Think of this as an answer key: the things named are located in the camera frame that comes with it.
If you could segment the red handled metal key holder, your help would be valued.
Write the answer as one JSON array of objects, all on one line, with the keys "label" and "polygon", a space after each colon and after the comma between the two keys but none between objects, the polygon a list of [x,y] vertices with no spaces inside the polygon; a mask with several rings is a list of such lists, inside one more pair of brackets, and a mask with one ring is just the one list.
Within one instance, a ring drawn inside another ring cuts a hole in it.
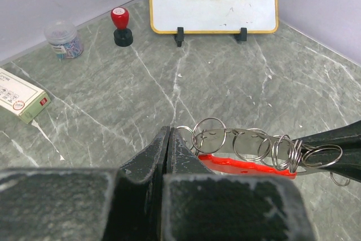
[{"label": "red handled metal key holder", "polygon": [[[193,154],[209,169],[224,174],[274,174],[290,179],[317,168],[306,162],[302,141],[287,134],[271,135],[259,128],[228,128],[216,117],[199,121],[193,128],[178,126],[188,134],[185,142]],[[328,172],[340,187],[351,179]]]}]

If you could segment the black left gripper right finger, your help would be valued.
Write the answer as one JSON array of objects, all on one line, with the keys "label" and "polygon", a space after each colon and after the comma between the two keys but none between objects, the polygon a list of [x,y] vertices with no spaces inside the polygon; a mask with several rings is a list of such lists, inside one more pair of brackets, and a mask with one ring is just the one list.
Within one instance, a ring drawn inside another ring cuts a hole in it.
[{"label": "black left gripper right finger", "polygon": [[268,175],[218,175],[171,130],[162,240],[314,240],[299,190]]}]

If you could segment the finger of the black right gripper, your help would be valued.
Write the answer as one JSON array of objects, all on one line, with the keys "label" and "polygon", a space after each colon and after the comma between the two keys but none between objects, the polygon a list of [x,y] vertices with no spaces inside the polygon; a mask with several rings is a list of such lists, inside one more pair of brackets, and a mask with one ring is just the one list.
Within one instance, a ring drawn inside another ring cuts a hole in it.
[{"label": "finger of the black right gripper", "polygon": [[305,167],[299,176],[331,172],[360,182],[360,121],[341,128],[300,138],[306,162],[317,168]]}]

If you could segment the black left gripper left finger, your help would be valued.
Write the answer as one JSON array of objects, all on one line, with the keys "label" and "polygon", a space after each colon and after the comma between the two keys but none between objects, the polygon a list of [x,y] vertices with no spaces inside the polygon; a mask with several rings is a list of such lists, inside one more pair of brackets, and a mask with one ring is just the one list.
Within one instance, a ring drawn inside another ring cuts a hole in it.
[{"label": "black left gripper left finger", "polygon": [[2,240],[159,240],[170,128],[116,168],[1,171]]}]

